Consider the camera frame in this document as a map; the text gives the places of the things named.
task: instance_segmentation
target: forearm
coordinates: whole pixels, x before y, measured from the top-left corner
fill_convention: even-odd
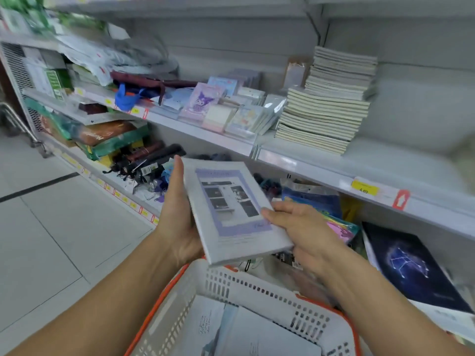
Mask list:
[[[353,250],[330,250],[320,273],[376,356],[473,355]]]
[[[9,356],[122,356],[178,271],[154,232],[80,301]]]

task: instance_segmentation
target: hand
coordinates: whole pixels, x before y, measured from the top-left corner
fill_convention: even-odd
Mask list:
[[[180,156],[175,156],[165,203],[153,233],[169,248],[179,267],[203,255],[203,247],[183,185],[183,161]]]
[[[272,203],[275,211],[263,208],[262,215],[274,225],[285,228],[294,242],[294,256],[305,268],[323,276],[324,261],[330,252],[346,245],[312,206],[292,201]]]

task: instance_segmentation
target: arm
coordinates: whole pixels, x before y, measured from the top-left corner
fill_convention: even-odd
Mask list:
[[[264,217],[287,230],[294,256],[323,280],[375,355],[474,355],[341,242],[315,209],[290,201],[273,206]]]
[[[75,305],[8,356],[122,356],[162,290],[200,252],[177,157],[155,231]]]

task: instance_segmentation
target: white plastic basket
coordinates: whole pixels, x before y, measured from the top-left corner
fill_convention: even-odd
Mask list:
[[[244,306],[318,344],[326,356],[361,355],[359,337],[340,312],[282,287],[206,260],[183,267],[162,292],[125,356],[170,353],[196,294]]]

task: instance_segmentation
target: metal cart leg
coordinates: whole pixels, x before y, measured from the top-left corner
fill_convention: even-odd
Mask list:
[[[47,158],[52,155],[52,153],[46,149],[44,143],[38,140],[35,134],[25,125],[18,113],[16,113],[9,103],[0,101],[0,114],[0,116],[3,117],[3,121],[5,123],[9,123],[9,125],[6,126],[11,136],[15,135],[14,129],[26,133],[30,139],[30,146],[33,148],[39,147],[39,153],[43,156],[43,158]]]

